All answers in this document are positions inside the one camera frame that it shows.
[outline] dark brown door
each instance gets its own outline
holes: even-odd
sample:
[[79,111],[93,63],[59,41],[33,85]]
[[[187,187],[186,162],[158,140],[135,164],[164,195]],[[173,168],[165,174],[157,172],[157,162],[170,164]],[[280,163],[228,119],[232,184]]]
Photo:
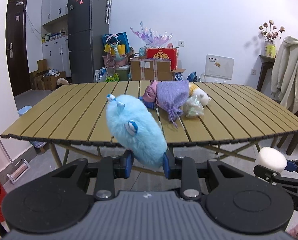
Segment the dark brown door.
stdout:
[[25,39],[26,0],[8,0],[6,20],[7,67],[13,96],[31,89]]

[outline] gray tile floor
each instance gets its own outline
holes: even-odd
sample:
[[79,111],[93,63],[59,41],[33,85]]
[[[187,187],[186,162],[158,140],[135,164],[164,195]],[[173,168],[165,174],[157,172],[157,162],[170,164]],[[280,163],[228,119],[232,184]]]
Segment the gray tile floor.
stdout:
[[[39,100],[41,100],[43,97],[45,97],[48,94],[48,91],[39,91],[39,90],[32,90],[28,91],[24,94],[19,95],[16,97],[16,105],[18,109],[22,108],[23,106],[26,105],[34,105],[36,104]],[[288,144],[291,140],[291,136],[287,138],[285,143],[283,144],[283,147],[280,150],[282,153],[285,153],[285,150],[288,147]],[[262,141],[260,143],[261,147],[265,146],[270,146],[271,144],[271,139]],[[224,145],[222,146],[223,149],[227,150],[233,150],[236,149],[243,144],[236,144],[236,145]],[[91,153],[97,154],[97,150],[95,147],[85,147],[85,146],[79,146],[78,148],[84,149],[86,151],[89,151]],[[64,157],[65,150],[61,147],[57,147],[59,156],[61,159]],[[110,156],[110,155],[120,155],[123,154],[124,150],[119,149],[119,148],[106,148],[103,147],[101,148],[101,153],[103,156]],[[188,156],[193,158],[196,162],[204,162],[210,158],[214,158],[216,155],[214,152],[211,150],[207,150],[204,148],[200,147],[190,147],[190,148],[175,148],[174,149],[174,154],[176,156]],[[257,149],[255,146],[250,147],[244,151],[241,152],[242,155],[249,156],[252,158],[257,157]],[[84,157],[81,154],[75,153],[70,151],[68,162],[76,160],[77,158]],[[298,146],[294,150],[293,154],[291,156],[286,156],[287,159],[293,160],[293,159],[298,159]],[[88,158],[89,162],[94,162],[93,159]],[[237,159],[234,157],[227,157],[223,159],[223,162],[232,165],[240,170],[243,170],[251,175],[254,175],[253,173],[253,168],[254,164]],[[17,182],[15,185],[12,185],[9,181],[4,185],[4,188],[7,192],[10,192],[12,189],[19,187],[29,181],[32,181],[33,179],[36,179],[51,170],[56,169],[56,164],[55,161],[52,157],[51,151],[48,150],[42,155],[38,155],[35,157],[32,161],[30,161],[31,169],[29,169]],[[135,161],[134,165],[140,166],[140,163]],[[282,176],[286,177],[292,177],[292,178],[298,178],[298,174],[293,172],[289,173],[288,171],[283,171]],[[94,185],[95,185],[95,180],[92,179],[88,188],[88,194],[93,193]],[[142,191],[142,190],[168,190],[172,189],[175,187],[180,186],[180,181],[179,180],[167,180],[164,177],[161,176],[156,176],[156,175],[151,175],[151,174],[146,174],[143,172],[138,172],[138,171],[132,171],[131,176],[129,179],[116,179],[115,180],[115,188],[116,191],[118,192],[119,190],[136,190],[136,191]],[[204,193],[207,192],[204,180],[201,179],[201,188]],[[292,219],[290,220],[290,223],[288,225],[288,228],[293,227],[298,223],[298,212],[294,212],[294,215]]]

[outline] round metal bolt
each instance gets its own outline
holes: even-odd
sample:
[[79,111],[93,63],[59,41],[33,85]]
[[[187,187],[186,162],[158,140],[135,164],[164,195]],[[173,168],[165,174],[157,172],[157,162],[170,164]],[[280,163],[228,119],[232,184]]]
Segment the round metal bolt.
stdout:
[[108,190],[101,189],[95,194],[98,198],[108,198],[112,195],[112,193]]
[[196,189],[186,189],[184,191],[184,195],[186,197],[197,197],[197,196],[199,196],[199,191]]

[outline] beige hoodie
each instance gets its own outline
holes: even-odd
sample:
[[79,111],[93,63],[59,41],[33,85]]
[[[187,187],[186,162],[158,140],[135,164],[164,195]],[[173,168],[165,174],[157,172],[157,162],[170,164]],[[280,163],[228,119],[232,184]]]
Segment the beige hoodie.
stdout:
[[281,105],[298,111],[298,40],[288,36],[282,42],[271,75],[271,92]]

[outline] blue plush toy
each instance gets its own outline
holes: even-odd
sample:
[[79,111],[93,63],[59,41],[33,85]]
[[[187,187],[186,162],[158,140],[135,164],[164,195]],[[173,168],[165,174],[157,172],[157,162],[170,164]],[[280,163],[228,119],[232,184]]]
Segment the blue plush toy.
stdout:
[[162,166],[167,143],[163,133],[146,106],[137,98],[107,96],[107,125],[111,135],[148,168]]

